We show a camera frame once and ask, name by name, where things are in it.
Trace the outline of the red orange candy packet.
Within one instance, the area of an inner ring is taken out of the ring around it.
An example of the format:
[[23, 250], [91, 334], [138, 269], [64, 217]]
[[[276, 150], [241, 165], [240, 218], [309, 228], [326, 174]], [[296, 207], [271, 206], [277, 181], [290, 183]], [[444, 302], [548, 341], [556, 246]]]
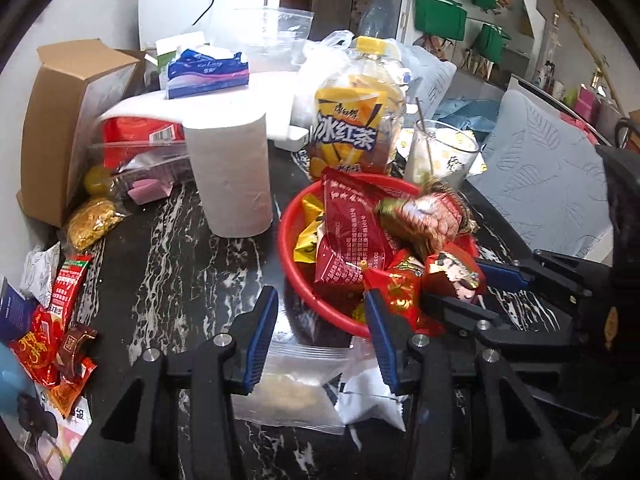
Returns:
[[425, 269], [408, 249], [401, 249], [386, 269], [372, 268], [365, 261], [360, 269], [365, 290], [378, 289], [390, 312], [405, 318], [413, 330], [424, 329], [419, 300]]

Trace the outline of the clear zip bag with snack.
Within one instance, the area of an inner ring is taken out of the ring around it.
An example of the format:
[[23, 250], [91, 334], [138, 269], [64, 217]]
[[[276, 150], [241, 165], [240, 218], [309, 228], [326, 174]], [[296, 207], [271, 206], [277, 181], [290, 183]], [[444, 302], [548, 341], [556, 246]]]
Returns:
[[349, 348], [273, 342], [262, 378], [248, 396], [234, 396], [234, 417], [258, 426], [344, 434], [331, 386], [348, 365]]

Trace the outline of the gold red snack bag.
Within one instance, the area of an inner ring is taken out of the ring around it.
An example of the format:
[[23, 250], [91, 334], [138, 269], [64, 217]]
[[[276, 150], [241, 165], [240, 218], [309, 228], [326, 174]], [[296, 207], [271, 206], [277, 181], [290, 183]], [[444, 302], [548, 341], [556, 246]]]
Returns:
[[458, 236], [477, 230], [471, 209], [460, 193], [434, 177], [422, 181], [418, 196], [384, 198], [375, 212], [382, 228], [408, 242], [422, 260], [440, 252]]

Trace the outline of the red plastic basket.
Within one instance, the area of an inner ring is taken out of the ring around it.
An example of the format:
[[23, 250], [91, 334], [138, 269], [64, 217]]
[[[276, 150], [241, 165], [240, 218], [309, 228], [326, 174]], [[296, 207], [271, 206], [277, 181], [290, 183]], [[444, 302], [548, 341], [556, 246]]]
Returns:
[[[416, 185], [398, 178], [382, 174], [355, 174], [354, 177], [379, 188], [384, 188], [395, 195], [417, 196], [419, 194], [419, 188]], [[325, 300], [324, 296], [326, 295], [323, 295], [322, 290], [314, 284], [314, 265], [294, 261], [293, 252], [297, 237], [309, 223], [306, 222], [303, 208], [303, 198], [308, 194], [312, 194], [320, 200], [322, 198], [321, 182], [309, 183], [306, 188], [303, 188], [290, 200], [282, 212], [278, 227], [278, 252], [284, 275], [303, 303], [320, 315], [320, 318], [345, 333], [368, 339], [370, 332], [366, 324], [353, 320], [346, 315], [346, 311], [343, 312], [344, 309], [334, 308], [334, 304]], [[480, 258], [480, 252], [473, 235], [459, 236], [454, 244], [465, 250], [471, 257]]]

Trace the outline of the large red snack packet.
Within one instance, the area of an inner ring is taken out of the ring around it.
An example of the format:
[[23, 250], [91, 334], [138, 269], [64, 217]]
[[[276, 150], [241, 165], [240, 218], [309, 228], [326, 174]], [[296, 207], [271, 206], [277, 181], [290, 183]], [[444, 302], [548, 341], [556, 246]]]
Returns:
[[318, 240], [314, 282], [358, 290], [363, 266], [384, 270], [399, 252], [398, 241], [381, 226], [376, 207], [390, 194], [346, 172], [328, 168], [321, 178], [324, 220]]

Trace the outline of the grey leaf pattern chair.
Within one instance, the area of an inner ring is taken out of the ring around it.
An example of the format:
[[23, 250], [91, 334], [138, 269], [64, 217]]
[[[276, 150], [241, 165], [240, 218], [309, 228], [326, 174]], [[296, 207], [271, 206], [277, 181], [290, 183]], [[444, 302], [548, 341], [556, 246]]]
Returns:
[[486, 171], [470, 182], [529, 248], [578, 258], [612, 250], [603, 162], [582, 130], [509, 90], [483, 158]]

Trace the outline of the clear drinking glass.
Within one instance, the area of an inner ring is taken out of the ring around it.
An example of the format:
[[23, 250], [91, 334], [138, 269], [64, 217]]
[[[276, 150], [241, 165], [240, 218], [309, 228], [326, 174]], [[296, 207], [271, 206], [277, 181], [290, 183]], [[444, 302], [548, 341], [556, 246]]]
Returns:
[[435, 178], [460, 188], [479, 154], [471, 131], [419, 119], [414, 124], [404, 180], [422, 185], [426, 178]]

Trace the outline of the white paper towel roll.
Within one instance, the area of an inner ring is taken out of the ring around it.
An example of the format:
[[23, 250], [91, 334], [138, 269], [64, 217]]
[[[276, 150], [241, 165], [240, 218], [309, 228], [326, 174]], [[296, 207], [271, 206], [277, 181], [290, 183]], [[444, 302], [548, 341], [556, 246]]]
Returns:
[[232, 110], [183, 123], [186, 150], [209, 229], [252, 237], [272, 223], [266, 113]]

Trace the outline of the yellow snack bag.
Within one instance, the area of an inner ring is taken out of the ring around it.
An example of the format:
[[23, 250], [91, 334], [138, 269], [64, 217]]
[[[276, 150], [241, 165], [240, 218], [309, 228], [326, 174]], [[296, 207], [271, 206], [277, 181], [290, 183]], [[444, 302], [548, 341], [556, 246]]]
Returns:
[[83, 252], [126, 218], [125, 211], [108, 197], [94, 196], [77, 209], [66, 228], [76, 252]]

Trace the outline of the red candy packets pile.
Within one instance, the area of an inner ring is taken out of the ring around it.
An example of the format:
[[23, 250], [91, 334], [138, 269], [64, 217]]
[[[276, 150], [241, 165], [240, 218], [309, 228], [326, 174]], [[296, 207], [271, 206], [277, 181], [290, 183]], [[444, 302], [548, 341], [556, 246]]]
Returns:
[[62, 264], [49, 304], [36, 307], [30, 330], [10, 344], [29, 378], [46, 389], [49, 401], [65, 418], [96, 369], [87, 349], [98, 332], [72, 321], [91, 260], [90, 255], [77, 255]]

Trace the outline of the iced tea bottle yellow cap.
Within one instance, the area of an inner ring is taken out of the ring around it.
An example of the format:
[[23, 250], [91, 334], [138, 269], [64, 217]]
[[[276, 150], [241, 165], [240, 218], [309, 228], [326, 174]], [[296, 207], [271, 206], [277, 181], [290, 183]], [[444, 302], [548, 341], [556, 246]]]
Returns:
[[405, 93], [386, 63], [388, 43], [359, 36], [347, 66], [314, 94], [314, 118], [307, 145], [309, 174], [332, 168], [389, 174], [406, 117]]

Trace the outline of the white foam board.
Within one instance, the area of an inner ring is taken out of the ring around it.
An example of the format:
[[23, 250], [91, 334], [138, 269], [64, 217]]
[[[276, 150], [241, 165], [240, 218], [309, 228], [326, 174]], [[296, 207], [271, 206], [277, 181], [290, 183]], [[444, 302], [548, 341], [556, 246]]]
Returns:
[[226, 128], [264, 118], [267, 138], [283, 140], [288, 137], [297, 78], [294, 72], [254, 73], [246, 86], [177, 99], [169, 99], [165, 91], [154, 91], [120, 101], [96, 121], [140, 117], [186, 128]]

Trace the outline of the green tote bag lower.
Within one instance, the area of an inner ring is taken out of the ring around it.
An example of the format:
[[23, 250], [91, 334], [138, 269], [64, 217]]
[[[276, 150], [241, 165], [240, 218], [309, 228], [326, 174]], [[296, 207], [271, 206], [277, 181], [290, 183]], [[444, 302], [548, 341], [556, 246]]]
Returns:
[[507, 32], [494, 24], [484, 23], [472, 43], [472, 50], [491, 63], [500, 63], [508, 40], [511, 36]]

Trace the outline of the blue tissue pack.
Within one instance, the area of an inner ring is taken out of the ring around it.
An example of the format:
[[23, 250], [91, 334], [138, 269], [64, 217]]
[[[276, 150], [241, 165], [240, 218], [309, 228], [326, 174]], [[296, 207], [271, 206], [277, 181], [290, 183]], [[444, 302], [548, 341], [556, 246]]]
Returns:
[[236, 52], [215, 58], [198, 50], [186, 49], [167, 65], [168, 99], [201, 96], [218, 90], [243, 87], [250, 81], [250, 68]]

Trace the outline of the brown cardboard box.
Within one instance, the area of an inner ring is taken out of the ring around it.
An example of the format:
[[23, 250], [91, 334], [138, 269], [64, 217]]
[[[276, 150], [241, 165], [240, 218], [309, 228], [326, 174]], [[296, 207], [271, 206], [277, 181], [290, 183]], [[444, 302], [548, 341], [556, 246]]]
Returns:
[[23, 125], [18, 203], [26, 216], [62, 226], [85, 171], [96, 120], [131, 86], [141, 61], [99, 39], [47, 44]]

